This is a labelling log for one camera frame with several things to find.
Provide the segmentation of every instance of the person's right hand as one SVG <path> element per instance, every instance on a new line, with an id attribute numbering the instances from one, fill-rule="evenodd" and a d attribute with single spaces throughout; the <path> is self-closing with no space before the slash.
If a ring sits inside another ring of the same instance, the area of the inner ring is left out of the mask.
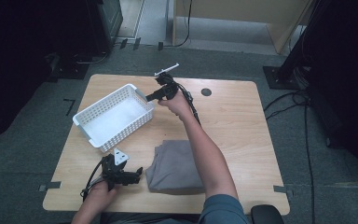
<path id="1" fill-rule="evenodd" d="M 173 114 L 179 116 L 180 120 L 193 116 L 190 105 L 181 91 L 178 91 L 171 100 L 159 100 L 158 104 L 167 106 Z"/>

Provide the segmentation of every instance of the wooden tabletop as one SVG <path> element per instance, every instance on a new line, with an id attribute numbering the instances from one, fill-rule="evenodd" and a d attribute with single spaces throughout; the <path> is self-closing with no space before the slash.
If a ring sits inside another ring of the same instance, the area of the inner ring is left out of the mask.
<path id="1" fill-rule="evenodd" d="M 254 82 L 195 78 L 175 78 L 175 81 L 191 92 L 203 129 L 225 155 L 245 213 L 250 214 L 254 205 L 272 204 L 282 215 L 287 215 L 290 208 L 286 194 L 274 191 L 274 186 L 283 186 L 282 177 Z M 128 83 L 145 95 L 160 88 L 154 77 L 94 75 L 78 111 Z M 204 88 L 210 89 L 212 95 L 203 96 Z M 179 118 L 157 102 L 155 105 L 153 118 L 116 145 L 130 156 L 125 171 L 135 172 L 141 166 L 148 168 L 155 147 L 163 140 L 187 139 Z M 44 208 L 77 211 L 82 204 L 80 191 L 105 155 L 73 125 L 51 180 L 61 181 L 62 185 L 48 190 Z M 198 214 L 204 200 L 204 194 L 151 193 L 142 175 L 139 184 L 120 189 L 108 211 Z"/>

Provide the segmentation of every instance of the plastic basket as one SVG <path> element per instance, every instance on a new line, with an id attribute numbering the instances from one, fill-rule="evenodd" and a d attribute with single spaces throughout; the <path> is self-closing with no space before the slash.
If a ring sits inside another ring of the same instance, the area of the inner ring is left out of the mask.
<path id="1" fill-rule="evenodd" d="M 73 117 L 89 142 L 106 152 L 153 118 L 154 104 L 127 84 Z"/>

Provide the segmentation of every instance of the gray carpet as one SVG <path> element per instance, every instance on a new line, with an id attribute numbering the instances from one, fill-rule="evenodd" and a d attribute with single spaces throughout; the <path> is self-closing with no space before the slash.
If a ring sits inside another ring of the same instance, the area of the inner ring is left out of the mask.
<path id="1" fill-rule="evenodd" d="M 174 77 L 250 80 L 263 105 L 290 91 L 270 90 L 262 66 L 280 66 L 282 56 L 239 52 L 170 49 L 140 46 L 115 48 L 101 63 L 92 64 L 84 80 L 43 83 L 10 128 L 0 135 L 0 223 L 63 223 L 74 212 L 49 212 L 42 206 L 40 184 L 50 181 L 61 155 L 72 116 L 93 74 L 153 76 L 179 63 Z M 70 110 L 70 101 L 76 100 Z M 293 102 L 284 98 L 267 115 Z M 345 149 L 325 146 L 324 130 L 308 108 L 310 163 L 314 183 L 316 223 L 358 223 L 358 160 Z M 291 212 L 285 223 L 311 223 L 311 180 L 305 144 L 304 107 L 298 106 L 268 120 Z"/>

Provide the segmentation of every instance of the wooden desk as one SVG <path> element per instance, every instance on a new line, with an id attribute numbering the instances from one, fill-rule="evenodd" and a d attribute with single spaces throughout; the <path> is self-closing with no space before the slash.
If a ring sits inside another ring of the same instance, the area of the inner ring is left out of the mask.
<path id="1" fill-rule="evenodd" d="M 191 18 L 267 23 L 273 45 L 281 53 L 307 14 L 311 3 L 312 0 L 197 0 L 192 3 Z M 190 0 L 173 0 L 174 45 L 176 17 L 188 17 L 189 6 Z"/>
<path id="2" fill-rule="evenodd" d="M 267 203 L 276 206 L 282 215 L 288 214 L 286 194 L 273 189 L 283 183 L 254 82 L 175 80 L 191 91 L 202 127 L 225 155 L 245 213 L 249 214 L 254 205 Z M 146 95 L 159 88 L 153 77 L 94 75 L 79 111 L 128 83 Z M 203 96 L 200 93 L 203 88 L 209 88 L 212 95 Z M 156 104 L 154 117 L 117 145 L 131 157 L 125 171 L 135 172 L 141 166 L 146 169 L 153 161 L 154 148 L 163 140 L 173 139 L 187 139 L 184 126 L 166 107 Z M 79 193 L 102 156 L 73 125 L 52 177 L 52 181 L 62 182 L 61 188 L 48 190 L 44 208 L 76 211 L 82 204 Z M 202 211 L 204 200 L 204 194 L 151 193 L 143 175 L 140 184 L 121 188 L 108 211 L 197 214 Z"/>

